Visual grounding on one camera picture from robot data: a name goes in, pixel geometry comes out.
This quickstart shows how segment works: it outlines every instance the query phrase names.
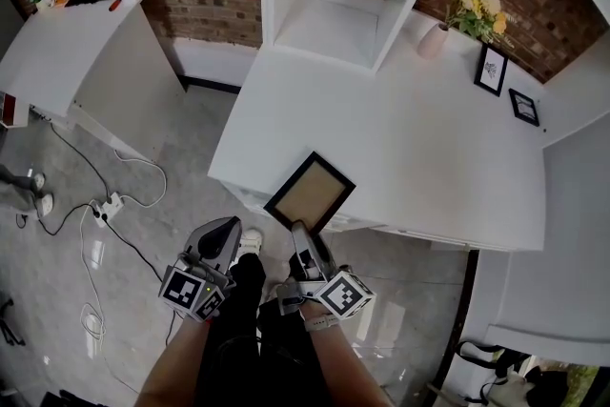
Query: power strip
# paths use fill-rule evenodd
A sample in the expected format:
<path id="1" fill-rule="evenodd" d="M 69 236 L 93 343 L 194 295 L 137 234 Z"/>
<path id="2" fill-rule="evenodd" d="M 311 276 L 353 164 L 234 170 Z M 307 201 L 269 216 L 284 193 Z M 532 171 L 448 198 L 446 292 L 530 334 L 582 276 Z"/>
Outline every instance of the power strip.
<path id="1" fill-rule="evenodd" d="M 112 218 L 123 209 L 123 201 L 117 192 L 111 195 L 110 202 L 104 202 L 101 207 L 97 202 L 93 202 L 94 208 L 99 212 L 99 217 L 95 218 L 95 222 L 100 228 L 106 227 L 106 222 L 110 222 Z M 106 220 L 102 219 L 102 215 L 106 215 Z"/>

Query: pink vase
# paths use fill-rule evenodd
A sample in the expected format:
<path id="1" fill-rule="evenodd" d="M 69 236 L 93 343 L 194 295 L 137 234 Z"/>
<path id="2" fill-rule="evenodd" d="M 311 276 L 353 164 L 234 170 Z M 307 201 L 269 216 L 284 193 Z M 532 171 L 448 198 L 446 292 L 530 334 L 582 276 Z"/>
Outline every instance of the pink vase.
<path id="1" fill-rule="evenodd" d="M 419 41 L 417 54 L 426 60 L 436 58 L 440 53 L 445 39 L 449 35 L 449 28 L 444 23 L 438 23 L 431 28 Z"/>

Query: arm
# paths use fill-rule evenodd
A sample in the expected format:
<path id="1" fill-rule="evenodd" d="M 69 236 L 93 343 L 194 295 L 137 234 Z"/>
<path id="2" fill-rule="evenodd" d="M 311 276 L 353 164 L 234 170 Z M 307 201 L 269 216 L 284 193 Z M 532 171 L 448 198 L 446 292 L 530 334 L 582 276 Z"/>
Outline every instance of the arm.
<path id="1" fill-rule="evenodd" d="M 307 300 L 300 309 L 305 320 L 329 313 L 326 307 L 311 300 Z M 310 335 L 334 405 L 392 405 L 358 359 L 340 327 L 312 331 Z"/>
<path id="2" fill-rule="evenodd" d="M 191 407 L 208 339 L 208 323 L 186 316 L 172 342 L 152 367 L 134 407 Z"/>

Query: empty picture frame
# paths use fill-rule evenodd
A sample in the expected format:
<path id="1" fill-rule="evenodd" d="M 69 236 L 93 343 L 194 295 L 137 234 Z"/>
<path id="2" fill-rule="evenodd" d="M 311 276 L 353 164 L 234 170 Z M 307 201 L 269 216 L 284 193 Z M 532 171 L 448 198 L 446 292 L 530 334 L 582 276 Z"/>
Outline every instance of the empty picture frame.
<path id="1" fill-rule="evenodd" d="M 302 221 L 316 235 L 335 215 L 356 185 L 313 152 L 265 206 L 265 211 L 291 230 Z"/>
<path id="2" fill-rule="evenodd" d="M 483 45 L 478 59 L 475 85 L 499 97 L 502 92 L 507 64 L 508 58 L 506 56 L 490 45 Z"/>
<path id="3" fill-rule="evenodd" d="M 527 95 L 523 95 L 522 93 L 519 93 L 513 89 L 508 89 L 508 93 L 511 96 L 515 117 L 538 127 L 540 125 L 540 121 L 538 119 L 538 113 L 536 111 L 534 101 Z"/>

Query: person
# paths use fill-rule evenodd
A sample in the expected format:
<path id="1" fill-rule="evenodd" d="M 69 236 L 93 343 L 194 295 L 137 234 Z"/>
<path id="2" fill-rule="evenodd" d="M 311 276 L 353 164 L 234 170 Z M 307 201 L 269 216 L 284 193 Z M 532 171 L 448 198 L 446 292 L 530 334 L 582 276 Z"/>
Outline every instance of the person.
<path id="1" fill-rule="evenodd" d="M 135 407 L 392 405 L 338 325 L 307 332 L 306 320 L 329 313 L 323 305 L 307 300 L 287 315 L 277 299 L 259 307 L 266 276 L 256 254 L 230 272 L 236 286 L 220 315 L 185 317 Z"/>
<path id="2" fill-rule="evenodd" d="M 39 219 L 53 209 L 53 196 L 43 193 L 46 178 L 42 173 L 34 177 L 15 176 L 0 165 L 0 209 L 16 215 Z"/>

